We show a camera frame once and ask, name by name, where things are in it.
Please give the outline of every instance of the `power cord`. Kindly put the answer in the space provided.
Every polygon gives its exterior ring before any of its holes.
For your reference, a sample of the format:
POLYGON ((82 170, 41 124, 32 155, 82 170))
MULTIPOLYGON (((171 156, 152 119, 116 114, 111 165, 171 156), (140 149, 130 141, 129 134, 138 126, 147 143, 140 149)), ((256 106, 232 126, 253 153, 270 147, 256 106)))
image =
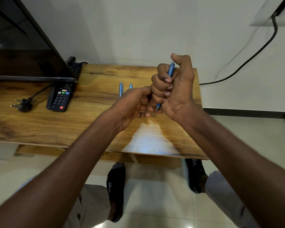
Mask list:
POLYGON ((33 98, 36 97, 41 92, 45 91, 46 89, 50 88, 54 84, 55 83, 52 83, 52 84, 44 87, 43 89, 39 90, 37 93, 35 93, 32 96, 30 96, 28 99, 23 98, 22 100, 16 100, 16 101, 20 102, 20 104, 14 104, 14 105, 11 105, 11 107, 17 108, 20 112, 30 111, 31 108, 33 107, 32 103, 31 103, 33 98))
POLYGON ((263 47, 262 47, 261 49, 259 49, 251 58, 249 58, 247 61, 245 61, 245 62, 243 63, 243 65, 241 65, 241 66, 240 66, 233 74, 231 74, 230 76, 228 76, 228 77, 226 77, 226 78, 224 78, 224 79, 222 79, 222 80, 218 80, 218 81, 207 82, 207 83, 201 83, 200 86, 201 86, 201 85, 209 85, 209 84, 218 83, 218 82, 225 81, 225 80, 231 78, 233 75, 235 75, 237 72, 239 72, 239 70, 240 70, 241 68, 243 68, 248 62, 250 62, 253 58, 255 58, 263 49, 265 49, 265 47, 266 47, 267 45, 269 45, 269 43, 270 43, 270 42, 275 38, 275 36, 277 35, 277 21, 276 21, 275 16, 276 16, 276 13, 274 13, 274 14, 271 16, 272 24, 274 25, 274 33, 273 33, 273 35, 271 36, 271 38, 268 40, 268 42, 266 42, 266 44, 263 45, 263 47))

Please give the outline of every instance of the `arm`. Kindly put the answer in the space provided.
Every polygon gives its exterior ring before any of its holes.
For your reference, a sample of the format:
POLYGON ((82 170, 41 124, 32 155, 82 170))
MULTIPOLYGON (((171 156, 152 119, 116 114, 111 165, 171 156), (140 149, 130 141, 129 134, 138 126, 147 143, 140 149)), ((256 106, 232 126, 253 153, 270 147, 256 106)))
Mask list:
POLYGON ((150 87, 127 90, 48 168, 0 206, 0 227, 62 227, 115 136, 133 119, 150 116, 141 111, 155 112, 156 103, 143 97, 150 93, 150 87))
POLYGON ((171 58, 180 69, 169 78, 169 66, 158 66, 158 74, 152 78, 153 99, 164 102, 163 110, 208 155, 261 226, 285 227, 285 170, 199 108, 192 98, 194 72, 190 57, 172 54, 171 58), (164 100, 169 86, 173 91, 164 100))

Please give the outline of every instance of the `sock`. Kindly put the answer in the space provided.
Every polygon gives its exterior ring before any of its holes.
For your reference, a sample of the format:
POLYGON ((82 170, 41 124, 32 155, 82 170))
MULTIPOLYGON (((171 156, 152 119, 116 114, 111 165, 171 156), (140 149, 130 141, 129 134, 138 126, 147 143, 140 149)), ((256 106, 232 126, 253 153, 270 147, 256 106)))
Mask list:
POLYGON ((201 160, 185 158, 186 165, 188 167, 188 182, 190 189, 196 193, 201 193, 201 187, 199 181, 201 176, 206 175, 205 169, 201 160))
POLYGON ((107 190, 109 200, 115 203, 115 213, 112 222, 118 222, 122 217, 125 188, 125 165, 116 163, 108 173, 107 190))

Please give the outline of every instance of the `wood grain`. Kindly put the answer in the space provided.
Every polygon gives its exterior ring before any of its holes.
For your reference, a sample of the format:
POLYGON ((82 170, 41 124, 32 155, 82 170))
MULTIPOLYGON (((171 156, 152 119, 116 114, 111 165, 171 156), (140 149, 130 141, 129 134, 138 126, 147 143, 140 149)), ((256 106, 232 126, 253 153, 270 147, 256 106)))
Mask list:
MULTIPOLYGON (((64 149, 59 149, 56 147, 30 146, 30 145, 19 145, 16 150, 16 153, 38 154, 38 155, 49 155, 49 156, 59 156, 63 152, 64 149)), ((181 166, 180 158, 161 157, 154 155, 141 155, 141 154, 132 154, 132 153, 117 153, 117 152, 104 152, 104 154, 100 158, 100 161, 134 163, 133 159, 129 156, 129 154, 135 157, 138 164, 154 165, 162 167, 164 166, 170 168, 177 168, 181 166)))
MULTIPOLYGON (((201 105, 198 75, 193 87, 201 105)), ((0 82, 0 141, 67 148, 117 99, 120 81, 124 91, 150 85, 156 67, 86 65, 66 112, 46 109, 49 90, 35 97, 33 109, 21 113, 10 107, 15 99, 27 98, 47 83, 0 82)), ((208 159, 189 135, 166 114, 135 119, 117 135, 108 151, 208 159)))

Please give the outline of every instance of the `power plug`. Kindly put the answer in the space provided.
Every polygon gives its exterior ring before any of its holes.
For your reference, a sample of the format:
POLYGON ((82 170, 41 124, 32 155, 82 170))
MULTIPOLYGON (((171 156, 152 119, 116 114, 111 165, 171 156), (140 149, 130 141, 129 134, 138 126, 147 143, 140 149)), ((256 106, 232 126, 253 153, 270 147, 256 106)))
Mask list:
POLYGON ((27 112, 30 111, 33 105, 31 104, 33 98, 22 99, 22 100, 15 100, 20 102, 20 104, 11 105, 11 107, 17 108, 20 112, 27 112))

